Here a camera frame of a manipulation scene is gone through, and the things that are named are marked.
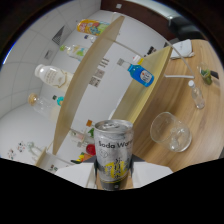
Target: glass bottle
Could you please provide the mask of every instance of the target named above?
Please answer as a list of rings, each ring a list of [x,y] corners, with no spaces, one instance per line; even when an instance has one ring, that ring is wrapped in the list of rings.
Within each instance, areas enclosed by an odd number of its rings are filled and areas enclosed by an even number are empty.
[[[195,83],[193,80],[190,80],[188,82],[188,85],[191,87],[191,95],[192,95],[192,98],[195,102],[195,105],[198,109],[202,109],[204,108],[205,106],[205,101],[203,99],[203,96],[202,96],[202,93],[201,93],[201,90],[195,86]]]
[[[36,147],[34,145],[34,142],[28,142],[26,146],[28,147],[29,152],[31,152],[32,154],[34,154],[37,157],[40,156],[42,150],[40,148]]]
[[[72,141],[77,142],[77,143],[78,142],[82,142],[83,139],[84,139],[84,134],[80,133],[80,132],[78,132],[78,131],[76,131],[74,129],[71,129],[69,131],[69,135],[70,135]]]
[[[118,60],[117,64],[125,68],[130,73],[133,79],[135,79],[145,87],[148,87],[153,83],[154,76],[149,71],[144,69],[141,65],[133,65],[121,58]]]

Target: soda can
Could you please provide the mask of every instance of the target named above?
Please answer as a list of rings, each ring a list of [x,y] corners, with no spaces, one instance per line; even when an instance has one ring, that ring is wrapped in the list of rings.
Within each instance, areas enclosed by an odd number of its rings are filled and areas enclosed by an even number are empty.
[[[95,124],[94,140],[100,183],[104,190],[124,189],[132,157],[133,125],[125,120]]]

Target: glass cup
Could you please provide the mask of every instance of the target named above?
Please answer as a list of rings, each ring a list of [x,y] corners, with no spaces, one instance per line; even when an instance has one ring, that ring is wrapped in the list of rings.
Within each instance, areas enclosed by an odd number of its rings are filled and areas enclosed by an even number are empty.
[[[189,128],[169,112],[159,114],[152,122],[153,141],[173,152],[183,152],[191,144]]]
[[[211,85],[212,84],[212,76],[211,76],[211,71],[208,68],[208,65],[204,62],[201,62],[197,66],[197,69],[198,69],[204,83],[207,85]]]

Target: table surface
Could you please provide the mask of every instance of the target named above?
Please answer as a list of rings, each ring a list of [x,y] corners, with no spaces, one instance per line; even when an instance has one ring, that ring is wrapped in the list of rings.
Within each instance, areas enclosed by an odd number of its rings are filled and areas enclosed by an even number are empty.
[[[152,102],[134,124],[133,154],[146,162],[167,166],[173,172],[218,159],[224,146],[223,68],[209,42],[192,40],[192,48],[195,56],[185,60],[195,73],[194,82],[202,91],[205,107],[201,110],[195,107],[188,86],[190,79],[163,77]],[[204,84],[197,71],[200,62],[219,74],[219,79],[213,78],[210,86]],[[165,74],[191,75],[181,59],[170,59]],[[150,137],[152,121],[165,111],[179,118],[191,131],[191,145],[183,152],[171,152]]]

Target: small bottle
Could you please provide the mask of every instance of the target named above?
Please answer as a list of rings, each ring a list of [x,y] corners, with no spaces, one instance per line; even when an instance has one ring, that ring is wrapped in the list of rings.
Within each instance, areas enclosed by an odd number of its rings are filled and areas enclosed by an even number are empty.
[[[66,92],[72,80],[73,74],[52,65],[38,65],[35,69],[35,76],[39,77],[44,83]]]
[[[80,133],[74,129],[71,129],[69,131],[69,135],[70,135],[72,141],[74,141],[74,142],[82,142],[84,139],[84,134]]]
[[[39,97],[35,93],[31,93],[28,97],[28,103],[33,107],[33,109],[44,117],[48,118],[50,121],[56,123],[58,120],[58,115],[61,107],[58,105],[53,105],[44,97]]]
[[[91,43],[95,42],[95,40],[97,39],[98,36],[89,36],[89,35],[85,35],[84,39],[89,39]]]
[[[152,84],[154,76],[141,65],[132,65],[131,63],[126,62],[121,58],[118,60],[117,64],[129,71],[131,77],[145,87],[148,87]]]
[[[91,138],[94,138],[94,129],[95,129],[95,122],[88,120],[86,123],[87,127],[90,127],[91,129],[88,131]]]
[[[86,52],[89,50],[89,48],[83,47],[81,45],[72,45],[71,47],[62,45],[60,47],[60,51],[64,51],[65,49],[67,49],[66,52],[69,57],[76,58],[78,61],[81,61]]]
[[[198,109],[202,109],[205,106],[205,101],[203,99],[201,90],[195,86],[194,81],[190,80],[188,85],[192,88],[192,98],[194,99],[195,105]]]

